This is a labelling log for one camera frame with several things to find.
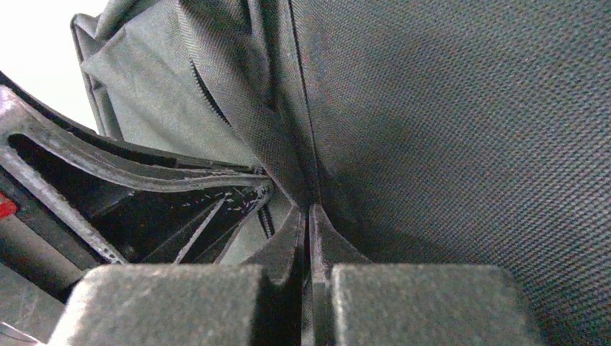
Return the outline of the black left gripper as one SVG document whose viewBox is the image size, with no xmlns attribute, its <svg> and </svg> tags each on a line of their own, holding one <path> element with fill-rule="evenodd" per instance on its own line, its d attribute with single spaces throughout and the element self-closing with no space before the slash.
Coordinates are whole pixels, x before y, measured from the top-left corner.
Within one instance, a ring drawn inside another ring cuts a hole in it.
<svg viewBox="0 0 611 346">
<path fill-rule="evenodd" d="M 104 263 L 210 263 L 275 232 L 269 177 L 108 139 L 1 77 L 1 341 L 46 342 Z"/>
</svg>

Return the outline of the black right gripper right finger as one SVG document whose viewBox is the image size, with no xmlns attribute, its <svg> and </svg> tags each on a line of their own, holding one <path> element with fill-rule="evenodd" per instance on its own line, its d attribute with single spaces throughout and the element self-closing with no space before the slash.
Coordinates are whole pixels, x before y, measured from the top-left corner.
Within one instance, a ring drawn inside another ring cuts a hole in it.
<svg viewBox="0 0 611 346">
<path fill-rule="evenodd" d="M 490 265 L 375 264 L 309 209 L 315 345 L 542 345 L 520 286 Z"/>
</svg>

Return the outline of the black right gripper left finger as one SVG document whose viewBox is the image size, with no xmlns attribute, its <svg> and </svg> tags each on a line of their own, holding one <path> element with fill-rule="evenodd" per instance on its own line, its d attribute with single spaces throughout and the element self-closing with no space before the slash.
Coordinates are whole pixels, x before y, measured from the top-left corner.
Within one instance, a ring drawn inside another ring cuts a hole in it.
<svg viewBox="0 0 611 346">
<path fill-rule="evenodd" d="M 104 265 L 74 288 L 51 345 L 299 345 L 306 217 L 240 265 Z"/>
</svg>

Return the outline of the black student backpack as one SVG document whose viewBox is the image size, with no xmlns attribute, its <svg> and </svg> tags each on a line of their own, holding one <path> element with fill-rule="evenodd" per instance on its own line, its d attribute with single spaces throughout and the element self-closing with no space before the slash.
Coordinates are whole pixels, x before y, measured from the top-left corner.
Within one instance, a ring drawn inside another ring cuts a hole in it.
<svg viewBox="0 0 611 346">
<path fill-rule="evenodd" d="M 263 167 L 373 262 L 503 267 L 610 343 L 608 1 L 109 1 L 71 31 L 99 132 Z"/>
</svg>

